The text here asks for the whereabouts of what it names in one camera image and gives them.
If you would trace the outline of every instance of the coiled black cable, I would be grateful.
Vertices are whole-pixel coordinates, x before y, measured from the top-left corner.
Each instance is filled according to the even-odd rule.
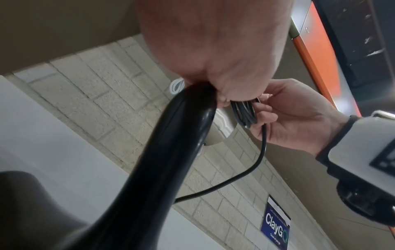
[[[232,106],[232,110],[233,110],[233,114],[235,115],[236,121],[243,127],[246,128],[250,128],[252,124],[256,124],[257,123],[257,119],[256,119],[256,115],[255,115],[255,110],[252,106],[252,101],[245,101],[245,102],[230,102],[231,106]],[[258,159],[256,160],[256,162],[247,170],[245,170],[244,172],[233,176],[232,178],[217,184],[211,188],[208,188],[206,190],[194,193],[194,194],[190,194],[190,195],[186,195],[183,197],[179,197],[174,201],[174,204],[182,202],[182,201],[186,201],[186,200],[190,200],[190,199],[194,199],[197,197],[200,197],[202,195],[206,195],[209,194],[211,192],[214,192],[232,182],[235,182],[241,178],[243,178],[244,176],[250,174],[252,171],[254,171],[259,164],[262,162],[263,157],[265,155],[266,152],[266,124],[264,124],[262,126],[262,149],[260,151],[260,154],[258,156]]]

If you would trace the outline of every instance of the black handle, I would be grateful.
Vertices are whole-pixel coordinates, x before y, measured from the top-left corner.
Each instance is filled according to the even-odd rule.
[[[216,90],[210,83],[195,84],[175,96],[114,203],[61,249],[156,249],[160,230],[203,146],[216,106]]]

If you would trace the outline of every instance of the white cable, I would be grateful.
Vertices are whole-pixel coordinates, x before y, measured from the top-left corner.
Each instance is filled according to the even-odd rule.
[[[170,84],[170,87],[169,87],[170,93],[172,95],[177,95],[184,88],[185,88],[185,82],[184,82],[184,79],[182,79],[182,78],[178,78],[178,79],[175,79],[174,81],[172,81],[172,83]]]

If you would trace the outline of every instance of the poster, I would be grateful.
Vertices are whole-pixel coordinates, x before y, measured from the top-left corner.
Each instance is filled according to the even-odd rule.
[[[288,247],[291,218],[282,210],[277,202],[269,195],[263,217],[261,231],[280,250]]]

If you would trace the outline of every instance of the brick wall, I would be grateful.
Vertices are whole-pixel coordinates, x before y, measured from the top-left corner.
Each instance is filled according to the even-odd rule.
[[[176,77],[152,59],[141,36],[6,76],[128,173],[172,98],[168,87]],[[178,196],[244,171],[258,153],[238,127],[225,142],[202,149]],[[269,194],[292,219],[290,250],[336,250],[266,159],[245,178],[173,207],[225,249],[274,250],[259,230]]]

